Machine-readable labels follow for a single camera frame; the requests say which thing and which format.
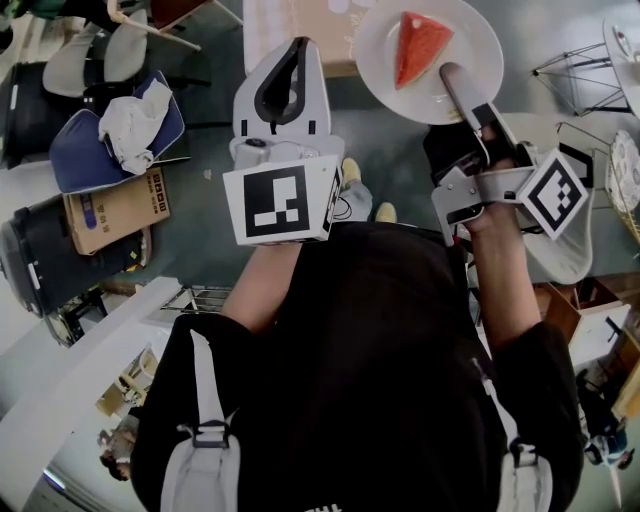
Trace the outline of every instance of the table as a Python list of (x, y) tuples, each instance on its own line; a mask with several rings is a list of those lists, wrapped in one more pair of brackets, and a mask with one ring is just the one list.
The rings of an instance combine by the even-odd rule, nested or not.
[[(633, 72), (631, 59), (625, 55), (625, 53), (620, 48), (620, 45), (618, 44), (615, 32), (613, 30), (613, 27), (617, 25), (618, 21), (609, 18), (605, 19), (602, 23), (602, 43), (593, 44), (591, 46), (579, 48), (577, 50), (571, 50), (569, 52), (564, 52), (558, 57), (555, 57), (537, 67), (532, 72), (533, 76), (540, 80), (540, 82), (542, 82), (545, 87), (547, 87), (554, 94), (559, 96), (566, 104), (568, 104), (577, 116), (582, 117), (590, 114), (591, 112), (597, 111), (623, 112), (634, 114), (637, 117), (640, 116), (640, 81), (636, 78)], [(621, 29), (625, 31), (625, 34), (627, 34), (627, 36), (630, 33), (635, 32), (627, 30), (624, 22), (621, 22), (620, 25)], [(640, 37), (636, 37), (635, 39), (640, 43)], [(558, 73), (557, 71), (548, 70), (551, 66), (563, 62), (567, 63), (566, 71), (568, 74), (562, 74)], [(591, 78), (577, 76), (575, 74), (575, 70), (577, 68), (583, 67), (590, 67), (591, 69), (612, 68), (618, 83), (610, 84)], [(559, 90), (555, 85), (553, 85), (553, 83), (551, 83), (549, 77), (564, 77), (570, 80), (581, 80), (584, 82), (601, 85), (604, 87), (608, 87), (610, 90), (610, 94), (593, 106), (581, 109), (575, 103), (575, 99), (573, 96), (574, 87), (571, 87), (572, 97), (571, 99), (569, 99), (565, 94), (563, 94), (561, 90)], [(627, 106), (612, 106), (614, 103), (620, 100), (625, 100)]]

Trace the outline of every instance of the white plate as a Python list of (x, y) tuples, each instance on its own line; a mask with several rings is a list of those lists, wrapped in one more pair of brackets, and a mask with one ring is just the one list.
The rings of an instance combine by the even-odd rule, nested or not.
[[(414, 84), (396, 90), (395, 69), (400, 20), (405, 11), (432, 18), (454, 31), (438, 61)], [(446, 62), (464, 66), (487, 100), (502, 85), (502, 48), (491, 25), (478, 11), (459, 0), (380, 0), (365, 16), (355, 43), (360, 76), (378, 100), (401, 116), (426, 124), (461, 120), (440, 78)]]

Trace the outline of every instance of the person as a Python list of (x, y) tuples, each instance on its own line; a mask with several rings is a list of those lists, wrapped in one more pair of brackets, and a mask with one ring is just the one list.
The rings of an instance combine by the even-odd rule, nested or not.
[(160, 509), (171, 453), (189, 438), (177, 427), (199, 424), (193, 330), (234, 413), (241, 512), (495, 512), (507, 443), (484, 376), (549, 461), (551, 510), (566, 510), (584, 462), (575, 376), (563, 336), (541, 322), (513, 206), (467, 225), (490, 357), (461, 250), (397, 224), (388, 203), (378, 222), (354, 222), (372, 198), (355, 162), (343, 168), (327, 242), (257, 248), (220, 315), (176, 320), (131, 459), (138, 497)]
[(131, 454), (138, 436), (141, 410), (132, 407), (111, 434), (105, 430), (98, 434), (98, 445), (103, 449), (100, 462), (121, 482), (131, 478)]
[(119, 26), (109, 17), (103, 0), (0, 0), (0, 53), (13, 40), (11, 21), (27, 12), (48, 20), (58, 16), (85, 18), (110, 33)]
[(618, 420), (611, 405), (585, 379), (586, 372), (578, 375), (578, 399), (586, 419), (585, 455), (594, 466), (615, 466), (627, 469), (633, 462), (634, 450), (628, 450), (627, 419)]

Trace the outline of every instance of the white cloth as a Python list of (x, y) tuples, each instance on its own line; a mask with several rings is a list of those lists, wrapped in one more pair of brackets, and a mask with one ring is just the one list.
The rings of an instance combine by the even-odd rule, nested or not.
[(142, 99), (127, 96), (111, 100), (100, 120), (98, 138), (108, 135), (114, 156), (122, 168), (136, 175), (144, 174), (153, 163), (147, 148), (158, 135), (169, 111), (171, 89), (154, 80)]

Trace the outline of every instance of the yellow shoe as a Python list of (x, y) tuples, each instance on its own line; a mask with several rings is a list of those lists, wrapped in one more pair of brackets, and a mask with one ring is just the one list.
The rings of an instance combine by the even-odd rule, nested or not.
[(376, 222), (388, 222), (389, 224), (398, 223), (398, 214), (396, 207), (391, 203), (382, 203), (376, 212)]
[(342, 173), (344, 174), (342, 188), (347, 188), (347, 185), (352, 181), (362, 181), (360, 166), (358, 166), (353, 158), (346, 158), (344, 162), (342, 162)]

